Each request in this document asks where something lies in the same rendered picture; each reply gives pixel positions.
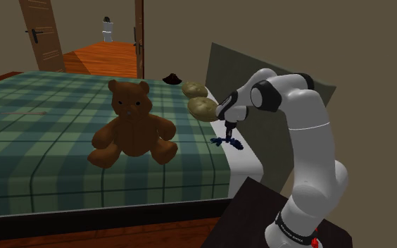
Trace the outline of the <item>brown wooden door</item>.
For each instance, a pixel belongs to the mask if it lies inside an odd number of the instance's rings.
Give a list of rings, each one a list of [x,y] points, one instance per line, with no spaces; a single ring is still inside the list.
[[[65,72],[51,0],[18,0],[36,58],[42,71]]]

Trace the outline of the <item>dark maroon cap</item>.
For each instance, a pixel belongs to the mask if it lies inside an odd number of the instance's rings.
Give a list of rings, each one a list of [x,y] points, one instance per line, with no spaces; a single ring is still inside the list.
[[[171,73],[169,74],[169,76],[163,78],[163,82],[169,85],[178,85],[182,83],[182,80],[179,79],[175,73]]]

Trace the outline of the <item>brown teddy bear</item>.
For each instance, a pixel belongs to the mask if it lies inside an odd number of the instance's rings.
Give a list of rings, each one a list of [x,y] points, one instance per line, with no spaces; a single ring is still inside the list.
[[[151,114],[149,84],[110,80],[108,88],[117,117],[95,132],[94,151],[87,160],[100,168],[110,168],[121,153],[138,157],[150,152],[160,165],[171,161],[178,150],[172,142],[176,127],[172,121]]]

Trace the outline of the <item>bed with green plaid cover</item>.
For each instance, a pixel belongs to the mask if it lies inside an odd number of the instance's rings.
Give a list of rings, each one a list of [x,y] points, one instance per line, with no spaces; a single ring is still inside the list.
[[[154,115],[171,120],[176,156],[166,165],[150,154],[121,155],[109,169],[88,162],[94,133],[113,120],[107,78],[31,71],[0,81],[0,223],[6,216],[60,211],[60,224],[109,215],[211,217],[255,175],[262,156],[252,136],[238,150],[215,145],[223,123],[195,120],[180,86],[149,82]]]

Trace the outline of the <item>dark robot stand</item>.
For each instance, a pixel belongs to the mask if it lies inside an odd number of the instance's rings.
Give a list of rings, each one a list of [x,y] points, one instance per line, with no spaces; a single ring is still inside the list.
[[[265,229],[287,198],[247,178],[201,248],[269,248]]]

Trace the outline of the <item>tan round cushion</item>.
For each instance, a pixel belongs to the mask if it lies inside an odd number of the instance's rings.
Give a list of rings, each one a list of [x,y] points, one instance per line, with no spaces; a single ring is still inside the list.
[[[218,104],[207,97],[191,98],[187,104],[189,113],[197,120],[213,122],[218,119],[215,111]]]
[[[186,82],[182,85],[182,93],[190,98],[207,97],[208,91],[204,85],[198,82]]]

